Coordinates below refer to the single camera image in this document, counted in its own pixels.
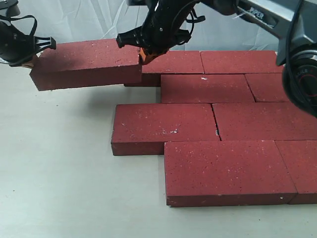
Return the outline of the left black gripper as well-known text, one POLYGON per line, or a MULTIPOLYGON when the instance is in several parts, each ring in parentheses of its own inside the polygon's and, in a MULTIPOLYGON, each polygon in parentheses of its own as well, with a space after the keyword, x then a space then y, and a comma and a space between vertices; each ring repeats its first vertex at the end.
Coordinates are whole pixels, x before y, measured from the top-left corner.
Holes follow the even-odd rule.
POLYGON ((0 23, 0 62, 11 67, 32 69, 37 54, 45 49, 56 49, 56 41, 52 37, 25 35, 15 26, 0 23))

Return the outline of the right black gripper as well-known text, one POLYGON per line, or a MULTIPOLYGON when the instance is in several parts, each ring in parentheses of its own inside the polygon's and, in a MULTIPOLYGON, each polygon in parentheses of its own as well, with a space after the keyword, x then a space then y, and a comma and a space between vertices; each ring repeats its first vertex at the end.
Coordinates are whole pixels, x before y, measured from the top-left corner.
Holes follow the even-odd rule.
POLYGON ((176 46, 187 43, 194 25, 205 21, 197 16, 198 0, 153 0, 144 23, 116 37, 119 48, 139 47, 139 64, 147 65, 176 46))

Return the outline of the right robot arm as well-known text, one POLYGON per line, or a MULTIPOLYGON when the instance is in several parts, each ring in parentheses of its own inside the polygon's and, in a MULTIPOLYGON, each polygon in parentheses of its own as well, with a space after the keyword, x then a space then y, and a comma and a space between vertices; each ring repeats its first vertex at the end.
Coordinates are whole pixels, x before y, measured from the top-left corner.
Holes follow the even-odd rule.
MULTIPOLYGON (((205 20, 197 16, 194 0, 130 0, 145 5, 144 23, 116 37, 122 48, 139 48, 139 61, 149 64, 176 45, 191 39, 184 22, 205 20)), ((282 86, 288 99, 302 111, 317 114, 317 3, 314 0, 206 0, 204 5, 226 16, 258 25, 278 39, 276 64, 284 66, 282 86)))

